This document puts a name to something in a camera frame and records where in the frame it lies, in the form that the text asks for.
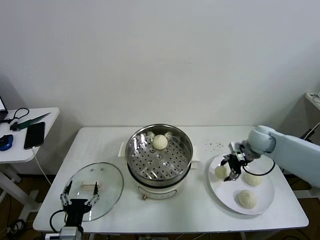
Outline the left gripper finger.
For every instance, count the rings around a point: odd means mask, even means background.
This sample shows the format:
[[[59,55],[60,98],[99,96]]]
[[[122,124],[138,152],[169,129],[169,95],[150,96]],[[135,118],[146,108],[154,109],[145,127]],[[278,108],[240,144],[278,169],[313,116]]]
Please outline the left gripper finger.
[[[61,200],[61,203],[62,203],[63,206],[68,206],[68,205],[72,204],[71,200],[69,199],[69,193],[70,193],[70,190],[71,190],[72,183],[73,183],[73,181],[71,180],[66,185],[66,187],[64,188],[62,194],[60,195],[60,200]]]
[[[94,206],[96,202],[99,200],[99,198],[100,198],[99,187],[98,187],[98,182],[96,181],[94,185],[92,198],[87,200],[84,204],[87,206]]]

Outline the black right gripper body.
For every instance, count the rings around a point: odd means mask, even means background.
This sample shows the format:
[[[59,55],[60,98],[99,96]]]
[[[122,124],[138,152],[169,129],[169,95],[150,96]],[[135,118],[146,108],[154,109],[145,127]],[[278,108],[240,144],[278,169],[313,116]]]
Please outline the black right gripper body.
[[[234,174],[240,175],[242,173],[242,162],[238,160],[237,156],[234,154],[229,154],[229,168]]]

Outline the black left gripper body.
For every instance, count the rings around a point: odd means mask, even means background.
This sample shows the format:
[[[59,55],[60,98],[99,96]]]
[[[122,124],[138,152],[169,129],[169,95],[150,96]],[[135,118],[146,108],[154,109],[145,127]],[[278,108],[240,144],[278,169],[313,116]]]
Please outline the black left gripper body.
[[[71,199],[63,205],[63,210],[67,213],[66,227],[78,227],[82,225],[83,216],[90,212],[92,206],[87,199]]]

